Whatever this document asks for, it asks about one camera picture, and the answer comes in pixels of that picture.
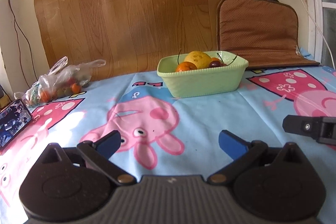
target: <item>plastic bag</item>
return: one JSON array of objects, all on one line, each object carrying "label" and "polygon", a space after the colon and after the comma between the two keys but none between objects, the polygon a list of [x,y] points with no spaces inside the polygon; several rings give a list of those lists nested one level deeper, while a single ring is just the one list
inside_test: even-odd
[{"label": "plastic bag", "polygon": [[15,99],[21,98],[26,106],[36,106],[40,103],[48,103],[55,99],[78,94],[82,87],[91,80],[90,69],[103,67],[106,61],[99,59],[64,68],[67,64],[68,58],[65,56],[46,75],[41,75],[26,93],[14,93]]}]

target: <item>phone screen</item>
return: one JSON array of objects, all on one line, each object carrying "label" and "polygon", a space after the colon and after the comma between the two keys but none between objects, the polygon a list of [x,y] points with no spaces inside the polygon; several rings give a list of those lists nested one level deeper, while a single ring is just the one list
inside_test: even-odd
[{"label": "phone screen", "polygon": [[16,100],[0,113],[0,148],[14,137],[32,116],[21,100]]}]

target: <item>green plastic basket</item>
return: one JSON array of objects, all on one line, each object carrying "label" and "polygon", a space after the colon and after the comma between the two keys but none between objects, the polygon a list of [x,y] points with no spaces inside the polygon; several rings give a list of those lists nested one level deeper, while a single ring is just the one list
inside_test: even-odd
[{"label": "green plastic basket", "polygon": [[[223,51],[206,52],[210,57],[221,56],[224,63],[229,64],[235,54]],[[183,62],[187,54],[181,54],[179,62]],[[249,63],[237,56],[232,64],[226,67],[207,68],[175,72],[178,55],[162,58],[157,66],[157,75],[162,77],[170,93],[176,98],[210,95],[236,90]]]}]

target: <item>black wire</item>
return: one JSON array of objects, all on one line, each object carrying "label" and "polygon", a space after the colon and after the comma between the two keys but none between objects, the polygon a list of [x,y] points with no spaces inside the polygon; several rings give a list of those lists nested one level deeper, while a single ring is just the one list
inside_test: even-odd
[{"label": "black wire", "polygon": [[10,8],[12,14],[13,14],[13,17],[14,17],[14,29],[15,29],[15,32],[16,32],[17,45],[18,45],[18,47],[19,47],[19,53],[20,53],[20,66],[21,66],[22,74],[23,74],[23,77],[25,78],[26,84],[28,85],[28,87],[30,87],[29,84],[28,84],[28,82],[27,82],[27,79],[26,79],[26,77],[25,77],[25,74],[24,74],[24,72],[23,72],[23,68],[22,68],[22,62],[21,62],[21,49],[20,49],[20,43],[19,43],[18,33],[17,33],[17,30],[16,30],[16,25],[17,25],[17,27],[19,28],[20,32],[21,32],[21,33],[23,34],[23,36],[25,37],[25,39],[27,40],[27,43],[28,43],[28,46],[29,46],[29,51],[30,51],[31,64],[33,65],[34,75],[35,75],[36,80],[38,80],[38,79],[37,79],[37,76],[36,76],[36,71],[35,71],[34,62],[33,62],[32,48],[31,48],[31,46],[30,46],[30,43],[29,43],[28,38],[27,38],[26,35],[23,33],[23,31],[21,30],[19,24],[18,24],[17,21],[16,21],[16,17],[15,17],[15,14],[14,14],[14,11],[13,11],[13,9],[12,9],[12,5],[11,5],[11,0],[8,0],[8,5],[9,5],[9,8]]}]

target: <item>wooden board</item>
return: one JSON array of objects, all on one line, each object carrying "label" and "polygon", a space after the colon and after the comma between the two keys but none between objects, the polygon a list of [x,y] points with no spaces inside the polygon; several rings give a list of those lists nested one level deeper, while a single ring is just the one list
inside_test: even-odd
[{"label": "wooden board", "polygon": [[155,70],[162,57],[216,49],[220,0],[34,0],[48,63],[105,59],[93,79]]}]

